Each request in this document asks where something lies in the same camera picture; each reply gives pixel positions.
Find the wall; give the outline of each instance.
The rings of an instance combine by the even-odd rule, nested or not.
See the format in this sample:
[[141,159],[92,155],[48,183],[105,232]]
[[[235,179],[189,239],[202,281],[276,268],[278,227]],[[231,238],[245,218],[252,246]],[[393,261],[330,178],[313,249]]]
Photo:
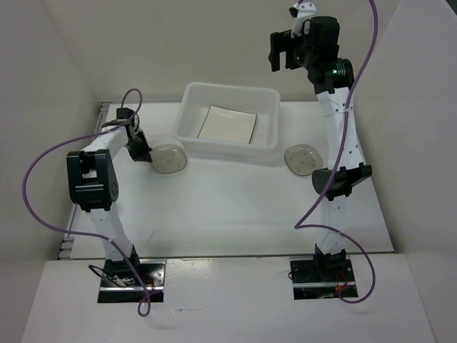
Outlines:
[[[61,239],[26,212],[22,177],[45,148],[92,131],[98,105],[40,1],[0,1],[0,46],[0,336],[15,343]],[[46,158],[29,186],[37,212],[58,225],[70,209],[65,155]]]
[[356,92],[381,208],[438,343],[457,335],[456,55],[457,16],[446,0],[401,0]]
[[[399,0],[378,2],[381,31]],[[315,0],[341,23],[341,56],[358,69],[373,17],[368,0]],[[305,70],[271,73],[270,33],[292,27],[293,0],[43,0],[78,67],[103,100],[137,86],[179,100],[192,81],[264,86],[315,99]]]

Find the white table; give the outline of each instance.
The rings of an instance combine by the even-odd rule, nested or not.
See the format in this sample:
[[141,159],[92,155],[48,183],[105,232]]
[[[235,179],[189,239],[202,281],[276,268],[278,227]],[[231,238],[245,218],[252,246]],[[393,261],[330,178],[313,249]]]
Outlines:
[[[115,118],[117,107],[109,107],[108,120]],[[151,147],[179,144],[171,135],[178,109],[179,103],[143,105],[141,128]],[[296,144],[314,146],[327,160],[325,126],[317,102],[281,103],[277,153],[282,156]],[[149,164],[133,162],[122,149],[114,168],[120,217],[140,257],[312,254],[323,234],[322,229],[293,229],[318,195],[311,178],[292,174],[282,158],[276,166],[255,166],[190,157],[183,171],[162,175]],[[317,209],[308,223],[319,220]],[[371,179],[353,190],[347,225],[346,232],[367,251],[393,251]],[[70,227],[95,231],[80,209]],[[358,252],[352,244],[347,250]],[[104,251],[98,239],[76,237],[70,257],[102,258]]]
[[[434,343],[406,257],[371,257],[378,283],[357,305],[294,301],[287,257],[170,259],[164,303],[147,318],[137,304],[96,303],[99,278],[87,264],[102,261],[47,262],[22,343]],[[365,294],[368,265],[351,259]]]

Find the plastic container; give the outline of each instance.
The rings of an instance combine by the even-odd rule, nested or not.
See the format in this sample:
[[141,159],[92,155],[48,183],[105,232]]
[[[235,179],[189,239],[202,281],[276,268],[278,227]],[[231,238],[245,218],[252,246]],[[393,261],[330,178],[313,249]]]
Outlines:
[[[190,154],[252,163],[273,161],[278,158],[274,150],[278,145],[280,100],[274,89],[193,82],[184,92],[173,136]],[[257,113],[251,143],[197,138],[211,105]]]

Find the white plastic bin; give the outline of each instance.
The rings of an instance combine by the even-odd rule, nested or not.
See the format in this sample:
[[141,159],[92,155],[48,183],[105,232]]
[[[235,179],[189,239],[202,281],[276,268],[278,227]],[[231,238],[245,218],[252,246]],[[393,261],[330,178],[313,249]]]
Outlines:
[[[190,154],[252,163],[273,161],[278,158],[274,150],[278,145],[280,100],[274,89],[193,82],[184,92],[173,136]],[[251,143],[197,138],[211,105],[257,113]]]

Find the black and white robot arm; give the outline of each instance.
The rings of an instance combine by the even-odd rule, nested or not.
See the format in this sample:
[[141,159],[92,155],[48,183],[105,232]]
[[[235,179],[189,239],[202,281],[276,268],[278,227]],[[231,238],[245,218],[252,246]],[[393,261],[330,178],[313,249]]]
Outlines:
[[[321,202],[321,224],[345,229],[346,209],[352,188],[371,176],[371,166],[365,160],[358,142],[353,104],[346,106],[354,82],[348,59],[338,58],[339,23],[329,16],[316,16],[311,2],[298,2],[289,9],[295,19],[292,30],[271,34],[268,57],[271,70],[280,69],[280,53],[286,52],[286,68],[305,68],[314,85],[325,117],[328,138],[327,169],[316,170],[312,181],[321,194],[334,168],[343,138],[344,114],[348,107],[348,128],[339,170]],[[343,237],[327,232],[316,244],[316,254],[322,268],[337,269],[346,258]]]
[[[106,123],[102,131],[122,124],[132,114],[130,109],[117,109],[116,120]],[[139,258],[125,234],[116,206],[119,186],[112,159],[123,147],[128,149],[134,161],[152,161],[151,148],[139,127],[138,116],[126,126],[98,136],[81,151],[68,153],[69,192],[72,202],[87,213],[97,232],[115,241],[136,266]],[[130,269],[121,254],[108,241],[103,241],[103,245],[105,269],[117,275],[130,276]]]

